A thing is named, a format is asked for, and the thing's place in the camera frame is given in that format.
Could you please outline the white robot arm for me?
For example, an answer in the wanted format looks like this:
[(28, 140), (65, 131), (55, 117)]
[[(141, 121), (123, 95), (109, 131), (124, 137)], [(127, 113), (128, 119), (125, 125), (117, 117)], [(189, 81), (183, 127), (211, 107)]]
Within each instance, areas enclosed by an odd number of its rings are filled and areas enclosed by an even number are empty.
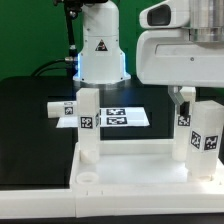
[[(119, 46), (119, 11), (111, 0), (53, 0), (64, 5), (66, 19), (83, 15), (81, 50), (68, 29), (73, 80), (109, 85), (130, 78)], [(138, 79), (166, 85), (169, 95), (185, 112), (180, 89), (224, 88), (224, 0), (163, 0), (140, 12), (145, 31), (136, 49)]]

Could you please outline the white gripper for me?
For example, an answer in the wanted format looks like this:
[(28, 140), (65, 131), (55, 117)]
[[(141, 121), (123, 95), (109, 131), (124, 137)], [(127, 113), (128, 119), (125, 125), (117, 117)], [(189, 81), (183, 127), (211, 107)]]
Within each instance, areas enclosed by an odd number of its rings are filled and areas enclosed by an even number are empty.
[(143, 84), (169, 86), (177, 113), (188, 116), (181, 86), (224, 88), (224, 44), (191, 42), (184, 29), (148, 30), (137, 42), (136, 73)]

